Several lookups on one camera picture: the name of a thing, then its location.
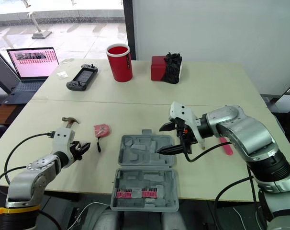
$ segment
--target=black plush toy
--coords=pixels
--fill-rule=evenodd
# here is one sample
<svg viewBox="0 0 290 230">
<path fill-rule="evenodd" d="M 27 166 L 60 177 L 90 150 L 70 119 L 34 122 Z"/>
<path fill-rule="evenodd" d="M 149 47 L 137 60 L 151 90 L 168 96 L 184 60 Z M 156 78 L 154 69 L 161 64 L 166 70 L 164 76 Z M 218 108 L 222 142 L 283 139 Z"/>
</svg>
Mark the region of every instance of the black plush toy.
<svg viewBox="0 0 290 230">
<path fill-rule="evenodd" d="M 180 53 L 171 54 L 170 52 L 164 58 L 167 63 L 165 74 L 163 75 L 161 81 L 165 81 L 171 84 L 177 84 L 179 82 L 180 66 L 182 62 L 182 57 Z"/>
</svg>

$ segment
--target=red cup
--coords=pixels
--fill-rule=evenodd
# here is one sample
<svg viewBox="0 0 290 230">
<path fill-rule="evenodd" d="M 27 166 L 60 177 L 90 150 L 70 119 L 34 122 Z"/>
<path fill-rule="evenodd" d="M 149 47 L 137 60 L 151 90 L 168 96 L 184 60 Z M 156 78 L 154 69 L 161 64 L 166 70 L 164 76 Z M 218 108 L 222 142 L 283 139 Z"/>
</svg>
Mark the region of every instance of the red cup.
<svg viewBox="0 0 290 230">
<path fill-rule="evenodd" d="M 113 44 L 107 48 L 107 56 L 116 81 L 126 82 L 132 78 L 130 48 L 126 44 Z"/>
</svg>

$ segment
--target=metal post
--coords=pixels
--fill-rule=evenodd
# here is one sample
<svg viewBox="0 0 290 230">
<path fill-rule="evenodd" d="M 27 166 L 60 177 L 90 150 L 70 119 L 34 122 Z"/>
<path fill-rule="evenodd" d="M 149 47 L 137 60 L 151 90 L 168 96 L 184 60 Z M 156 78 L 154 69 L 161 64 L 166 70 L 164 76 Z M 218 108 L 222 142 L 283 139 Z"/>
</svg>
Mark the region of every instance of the metal post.
<svg viewBox="0 0 290 230">
<path fill-rule="evenodd" d="M 22 0 L 22 1 L 23 1 L 23 3 L 25 4 L 25 7 L 26 7 L 26 8 L 28 8 L 28 7 L 31 6 L 31 5 L 28 4 L 27 0 Z"/>
<path fill-rule="evenodd" d="M 38 30 L 32 35 L 32 39 L 44 39 L 44 38 L 48 37 L 51 34 L 51 31 L 49 31 L 49 30 L 41 30 L 40 27 L 39 27 L 39 24 L 36 21 L 36 19 L 34 18 L 34 16 L 35 16 L 35 12 L 29 12 L 27 14 L 27 17 L 32 20 L 32 22 L 34 23 L 36 29 Z"/>
</svg>

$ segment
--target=red box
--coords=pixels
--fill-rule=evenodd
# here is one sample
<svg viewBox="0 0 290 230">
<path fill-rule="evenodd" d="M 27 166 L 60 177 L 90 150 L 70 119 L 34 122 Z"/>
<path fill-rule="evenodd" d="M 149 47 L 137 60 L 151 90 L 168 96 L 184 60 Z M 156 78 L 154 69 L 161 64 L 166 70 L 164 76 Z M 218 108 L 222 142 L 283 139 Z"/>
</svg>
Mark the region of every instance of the red box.
<svg viewBox="0 0 290 230">
<path fill-rule="evenodd" d="M 152 56 L 151 59 L 151 80 L 161 81 L 165 74 L 166 62 L 164 61 L 165 56 Z"/>
</svg>

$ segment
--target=white table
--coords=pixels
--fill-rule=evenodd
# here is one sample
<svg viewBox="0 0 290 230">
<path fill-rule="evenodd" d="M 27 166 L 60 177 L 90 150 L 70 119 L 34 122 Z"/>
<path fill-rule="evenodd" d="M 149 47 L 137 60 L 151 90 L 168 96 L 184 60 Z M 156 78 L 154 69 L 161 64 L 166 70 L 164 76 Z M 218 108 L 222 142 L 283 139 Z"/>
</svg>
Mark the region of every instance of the white table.
<svg viewBox="0 0 290 230">
<path fill-rule="evenodd" d="M 85 92 L 72 92 L 66 88 L 66 82 L 76 76 L 84 63 L 93 63 L 99 68 L 97 77 Z M 266 107 L 241 64 L 183 62 L 178 84 L 151 81 L 150 65 L 147 61 L 133 61 L 133 78 L 119 83 L 113 79 L 108 60 L 65 60 L 33 99 L 135 104 L 172 104 L 178 101 L 185 105 Z M 67 78 L 57 75 L 62 71 L 67 73 Z"/>
<path fill-rule="evenodd" d="M 190 106 L 197 116 L 201 116 L 215 106 Z M 275 118 L 267 108 L 242 106 L 245 113 L 263 122 L 276 139 L 281 151 L 290 161 L 290 144 L 280 130 Z M 159 132 L 162 124 L 168 121 L 169 105 L 129 104 L 129 103 L 95 103 L 53 100 L 31 100 L 22 110 L 8 131 L 0 140 L 0 174 L 3 172 L 5 159 L 11 149 L 22 139 L 43 132 L 65 127 L 63 116 L 72 116 L 80 121 L 72 129 L 76 131 L 75 140 L 91 142 L 91 147 L 82 161 L 63 169 L 47 190 L 83 193 L 111 193 L 122 135 L 140 134 L 142 129 Z M 111 125 L 112 133 L 102 138 L 102 153 L 97 151 L 97 139 L 94 137 L 94 124 Z M 175 131 L 166 132 L 178 143 Z M 52 148 L 52 140 L 38 137 L 25 142 L 12 156 L 9 167 L 26 165 L 45 154 Z M 215 137 L 206 139 L 206 146 L 219 143 Z M 202 150 L 196 144 L 192 148 L 194 155 Z M 222 148 L 206 154 L 194 163 L 189 163 L 184 156 L 178 155 L 173 166 L 177 171 L 178 195 L 184 198 L 215 199 L 220 190 L 228 184 L 247 177 L 245 162 L 236 151 L 227 156 Z M 13 178 L 18 172 L 10 173 Z M 227 191 L 221 200 L 252 201 L 248 182 Z"/>
</svg>

